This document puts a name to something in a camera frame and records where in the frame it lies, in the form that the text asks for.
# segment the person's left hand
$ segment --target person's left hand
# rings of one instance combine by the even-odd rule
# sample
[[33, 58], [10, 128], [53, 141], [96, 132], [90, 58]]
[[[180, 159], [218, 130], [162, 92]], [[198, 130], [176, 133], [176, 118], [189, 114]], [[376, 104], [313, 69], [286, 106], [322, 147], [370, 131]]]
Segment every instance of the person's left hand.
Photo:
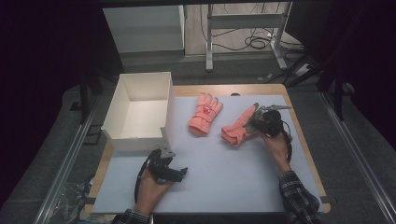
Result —
[[145, 169], [140, 179], [139, 192], [137, 194], [137, 203], [134, 210], [138, 213], [149, 216], [152, 209], [160, 201], [165, 192], [174, 182], [166, 181], [157, 183], [149, 169]]

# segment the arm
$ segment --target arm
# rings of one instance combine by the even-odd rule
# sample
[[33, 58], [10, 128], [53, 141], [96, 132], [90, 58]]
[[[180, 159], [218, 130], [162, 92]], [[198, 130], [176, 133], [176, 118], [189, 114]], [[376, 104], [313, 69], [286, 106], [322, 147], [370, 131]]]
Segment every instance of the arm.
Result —
[[146, 169], [140, 180], [137, 203], [134, 206], [134, 210], [127, 209], [120, 217], [118, 224], [149, 223], [149, 215], [151, 214], [151, 211], [172, 184], [173, 182], [171, 181], [158, 184], [151, 172]]
[[284, 136], [275, 137], [261, 134], [265, 145], [271, 151], [279, 169], [279, 191], [285, 205], [290, 224], [321, 223], [318, 215], [318, 199], [304, 187], [297, 174], [291, 170], [287, 160], [288, 149]]

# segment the metal rail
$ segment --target metal rail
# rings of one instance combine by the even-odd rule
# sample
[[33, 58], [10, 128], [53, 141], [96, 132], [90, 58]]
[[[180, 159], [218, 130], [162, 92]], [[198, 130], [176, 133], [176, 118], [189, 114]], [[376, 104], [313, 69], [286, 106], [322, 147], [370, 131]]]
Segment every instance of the metal rail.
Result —
[[375, 200], [377, 201], [385, 218], [387, 219], [388, 223], [395, 224], [396, 210], [390, 197], [382, 187], [381, 183], [376, 178], [369, 163], [361, 153], [361, 149], [359, 148], [358, 144], [355, 142], [355, 139], [353, 138], [352, 134], [349, 132], [348, 127], [335, 114], [332, 107], [332, 100], [330, 99], [329, 95], [325, 92], [320, 92], [319, 95], [322, 98], [324, 104], [326, 105], [326, 108], [330, 114], [330, 117], [332, 118], [332, 121], [335, 124], [335, 127], [343, 137], [353, 160], [356, 162], [358, 169], [361, 171], [361, 175], [363, 176], [370, 191], [373, 193]]
[[53, 212], [53, 209], [55, 208], [55, 205], [59, 199], [60, 192], [62, 189], [62, 186], [64, 185], [67, 177], [69, 177], [70, 171], [73, 168], [73, 164], [76, 160], [76, 157], [79, 153], [79, 149], [81, 148], [81, 145], [84, 141], [84, 137], [87, 134], [87, 131], [91, 125], [92, 118], [96, 112], [96, 108], [98, 105], [98, 96], [93, 96], [92, 97], [92, 102], [91, 102], [91, 112], [88, 115], [86, 121], [81, 124], [78, 128], [78, 132], [66, 154], [64, 157], [64, 161], [61, 164], [61, 167], [55, 176], [55, 179], [52, 182], [52, 185], [49, 188], [49, 192], [47, 193], [46, 198], [44, 199], [44, 202], [41, 204], [40, 210], [37, 213], [37, 216], [35, 217], [35, 222], [34, 224], [46, 224], [49, 223], [50, 221], [50, 216]]

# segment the finger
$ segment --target finger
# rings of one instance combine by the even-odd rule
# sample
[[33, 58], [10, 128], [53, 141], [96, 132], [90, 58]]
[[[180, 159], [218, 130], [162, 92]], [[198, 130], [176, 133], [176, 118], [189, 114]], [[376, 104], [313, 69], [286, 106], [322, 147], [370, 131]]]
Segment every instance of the finger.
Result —
[[253, 116], [253, 113], [256, 111], [257, 106], [251, 105], [241, 116], [241, 120], [244, 122], [248, 122], [248, 120]]
[[222, 109], [222, 107], [223, 107], [223, 103], [218, 102], [218, 104], [215, 107], [213, 107], [213, 110], [216, 112], [216, 114], [218, 114]]
[[149, 168], [148, 168], [148, 167], [146, 167], [145, 171], [143, 171], [142, 178], [143, 178], [143, 177], [153, 177], [153, 175], [152, 175], [152, 173], [149, 171]]
[[218, 104], [218, 102], [219, 102], [218, 97], [213, 97], [212, 101], [210, 102], [210, 107], [212, 108], [215, 107]]
[[206, 97], [206, 94], [204, 92], [199, 93], [198, 102], [199, 103], [201, 103], [201, 102], [204, 103], [205, 102], [205, 97]]
[[208, 93], [205, 98], [205, 104], [210, 105], [211, 101], [212, 101], [212, 95]]

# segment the sleeve cuff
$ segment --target sleeve cuff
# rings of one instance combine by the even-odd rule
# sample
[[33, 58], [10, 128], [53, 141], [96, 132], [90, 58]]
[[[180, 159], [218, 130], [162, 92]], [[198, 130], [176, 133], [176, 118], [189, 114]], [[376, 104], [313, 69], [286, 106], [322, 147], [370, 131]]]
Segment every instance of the sleeve cuff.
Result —
[[120, 218], [118, 224], [128, 224], [128, 223], [147, 224], [149, 223], [149, 216], [138, 213], [131, 209], [127, 209]]
[[287, 171], [279, 175], [279, 184], [280, 184], [280, 189], [283, 192], [287, 192], [291, 189], [297, 189], [297, 188], [304, 188], [303, 183], [301, 183], [300, 178], [297, 176], [297, 174], [294, 171]]

